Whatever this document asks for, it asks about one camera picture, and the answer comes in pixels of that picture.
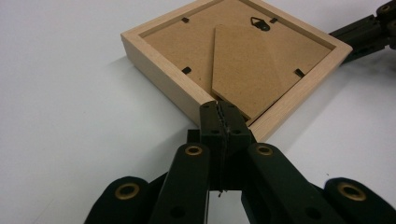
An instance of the black mechanism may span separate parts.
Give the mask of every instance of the black mechanism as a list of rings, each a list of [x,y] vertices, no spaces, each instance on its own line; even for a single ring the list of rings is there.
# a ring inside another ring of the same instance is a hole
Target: black mechanism
[[[396,49],[396,0],[379,7],[376,17],[370,15],[330,35],[353,48],[344,63],[377,52],[387,45],[391,49]]]
[[[151,183],[111,183],[85,223],[206,223],[210,190],[242,190],[250,223],[396,223],[396,211],[363,184],[310,184],[274,146],[257,143],[236,106],[200,107],[201,130],[188,130],[167,174]]]

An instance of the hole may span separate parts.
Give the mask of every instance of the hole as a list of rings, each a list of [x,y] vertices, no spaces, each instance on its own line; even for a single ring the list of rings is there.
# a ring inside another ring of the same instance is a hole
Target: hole
[[[125,195],[125,194],[130,194],[134,192],[134,186],[126,186],[125,188],[120,190],[120,193]]]
[[[318,211],[318,209],[314,207],[307,207],[305,208],[305,213],[307,216],[314,220],[319,220],[321,219],[321,213]]]
[[[274,153],[274,151],[271,148],[265,146],[258,146],[257,151],[263,156],[270,156]]]
[[[239,131],[239,130],[232,130],[231,133],[233,133],[233,134],[240,134],[241,131]]]
[[[353,189],[353,188],[351,188],[351,187],[345,187],[345,188],[344,188],[344,191],[345,191],[347,194],[352,195],[352,196],[359,196],[359,195],[360,195],[359,192],[358,192],[357,190],[355,190],[355,189]]]
[[[192,70],[191,70],[191,68],[190,67],[185,67],[185,68],[183,68],[183,70],[181,70],[181,72],[182,73],[184,73],[185,75],[187,75],[188,73],[190,73]]]
[[[116,198],[120,200],[129,200],[134,198],[139,192],[140,188],[136,183],[127,183],[119,186],[116,189]]]
[[[202,153],[202,149],[200,147],[187,147],[185,152],[190,156],[198,156]]]
[[[184,208],[181,206],[176,206],[171,209],[170,213],[171,217],[173,218],[181,218],[186,216],[186,211],[184,211]]]
[[[338,191],[350,200],[361,202],[366,200],[366,194],[359,188],[352,184],[340,183],[338,184]]]
[[[381,11],[388,11],[390,9],[390,6],[389,5],[386,5],[386,6],[382,6],[381,7]]]

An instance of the frame backing board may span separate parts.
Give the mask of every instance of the frame backing board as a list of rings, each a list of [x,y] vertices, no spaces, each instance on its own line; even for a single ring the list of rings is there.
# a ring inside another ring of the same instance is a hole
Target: frame backing board
[[[256,138],[263,139],[344,60],[350,46],[258,0],[198,0],[121,38],[134,65],[199,124],[199,105],[218,99],[212,92],[215,27],[251,26],[250,17],[277,18],[269,23],[267,46],[286,87],[265,113],[247,122]],[[185,75],[181,70],[187,66],[191,72]],[[296,68],[305,72],[304,78],[293,73]]]
[[[236,105],[248,121],[290,88],[281,80],[287,73],[276,71],[266,37],[252,26],[216,26],[212,90]]]

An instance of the wooden picture frame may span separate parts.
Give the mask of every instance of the wooden picture frame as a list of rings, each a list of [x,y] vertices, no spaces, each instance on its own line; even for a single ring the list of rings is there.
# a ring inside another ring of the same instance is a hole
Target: wooden picture frame
[[[254,10],[254,14],[264,17],[266,21],[275,18],[276,23],[288,29],[288,32],[294,32],[298,36],[303,36],[329,50],[325,56],[318,59],[309,68],[304,74],[304,78],[295,82],[265,112],[256,119],[247,121],[249,129],[253,132],[256,139],[265,140],[308,97],[320,82],[339,66],[351,51],[351,47],[260,0],[197,0],[122,33],[123,45],[128,58],[134,66],[145,74],[154,85],[198,125],[199,106],[206,102],[217,100],[216,97],[200,86],[199,83],[186,76],[181,71],[180,65],[176,65],[172,61],[171,56],[164,54],[164,51],[159,48],[161,41],[157,41],[155,44],[153,41],[155,41],[155,36],[161,38],[161,36],[166,36],[166,34],[169,35],[169,32],[173,32],[171,35],[177,36],[175,34],[178,31],[177,27],[182,22],[197,21],[200,15],[201,19],[205,20],[207,18],[205,21],[216,22],[217,19],[211,20],[210,16],[218,17],[219,13],[208,13],[210,10],[215,10],[216,7],[229,8],[221,6],[221,4],[232,4],[238,7],[238,11],[243,11],[244,8],[246,10]]]

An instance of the white table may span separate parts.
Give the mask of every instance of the white table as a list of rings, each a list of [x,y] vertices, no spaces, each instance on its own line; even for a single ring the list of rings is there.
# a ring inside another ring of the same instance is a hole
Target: white table
[[[166,172],[196,128],[125,57],[120,33],[190,2],[0,3],[0,223],[82,223],[113,180]],[[331,32],[370,0],[268,1]],[[312,183],[356,179],[396,207],[396,57],[336,70],[267,141]],[[240,193],[209,223],[247,223]]]

